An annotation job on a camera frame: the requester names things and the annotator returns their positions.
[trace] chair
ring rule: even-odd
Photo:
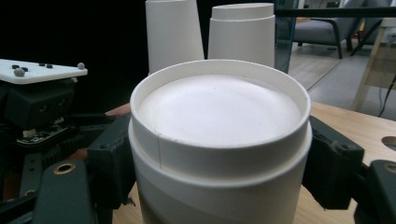
[[[364,0],[349,0],[343,7],[362,7],[363,3]],[[347,49],[352,50],[351,35],[360,21],[360,18],[311,18],[295,25],[293,42],[299,47],[303,43],[336,46],[342,59],[341,41],[346,40]]]
[[[389,0],[366,0],[365,7],[389,7]],[[382,18],[365,18],[363,26],[363,39],[359,41],[356,48],[353,49],[350,56],[360,50],[364,45],[373,45],[378,34],[379,25],[382,22]]]

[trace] gray floor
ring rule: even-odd
[[[345,43],[343,49],[344,57],[340,60],[334,48],[308,44],[297,47],[293,44],[289,74],[303,84],[312,101],[351,109],[371,47],[363,48],[352,57],[346,51]],[[386,89],[369,87],[359,112],[377,117],[386,92]],[[390,92],[381,118],[396,120],[395,91]]]

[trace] paper cup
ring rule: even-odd
[[[131,96],[145,223],[293,221],[311,144],[309,95],[271,67],[205,60],[167,67]]]
[[[274,5],[247,3],[213,7],[207,58],[274,67]]]
[[[148,0],[146,17],[150,74],[204,58],[195,0]]]

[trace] table surface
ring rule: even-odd
[[[365,149],[363,162],[370,165],[374,160],[396,161],[396,151],[382,142],[386,136],[396,136],[396,121],[381,119],[339,107],[312,103],[311,115],[334,128]],[[131,198],[135,202],[122,205],[113,212],[114,224],[141,224],[139,197],[134,185]],[[308,190],[301,187],[294,224],[339,224],[355,223],[353,213],[356,203],[352,200],[347,210],[324,210]]]

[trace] dark background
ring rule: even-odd
[[[265,2],[197,0],[204,52],[213,6]],[[103,113],[129,102],[149,73],[146,8],[134,1],[0,1],[0,58],[77,66],[73,113]]]

